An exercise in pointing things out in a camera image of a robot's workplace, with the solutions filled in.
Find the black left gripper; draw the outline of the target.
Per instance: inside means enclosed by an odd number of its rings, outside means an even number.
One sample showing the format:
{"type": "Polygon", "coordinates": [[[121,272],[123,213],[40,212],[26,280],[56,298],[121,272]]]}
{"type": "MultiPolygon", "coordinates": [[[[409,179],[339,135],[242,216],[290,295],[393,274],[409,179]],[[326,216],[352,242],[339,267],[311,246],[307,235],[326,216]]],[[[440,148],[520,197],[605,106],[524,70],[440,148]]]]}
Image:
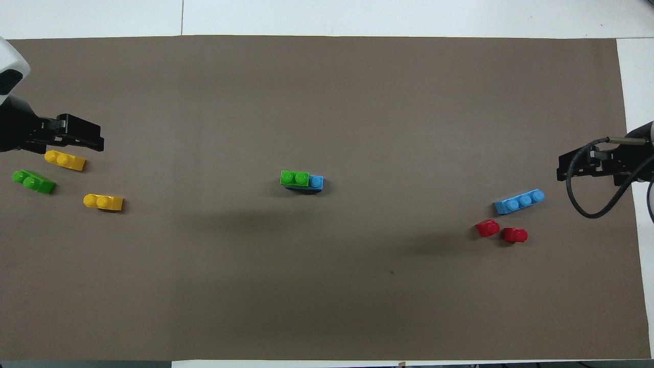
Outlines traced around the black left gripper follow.
{"type": "Polygon", "coordinates": [[[1,107],[1,152],[26,150],[43,154],[49,145],[83,147],[96,152],[105,150],[98,124],[68,113],[56,119],[59,123],[57,136],[52,130],[54,119],[37,115],[26,100],[9,94],[1,107]]]}

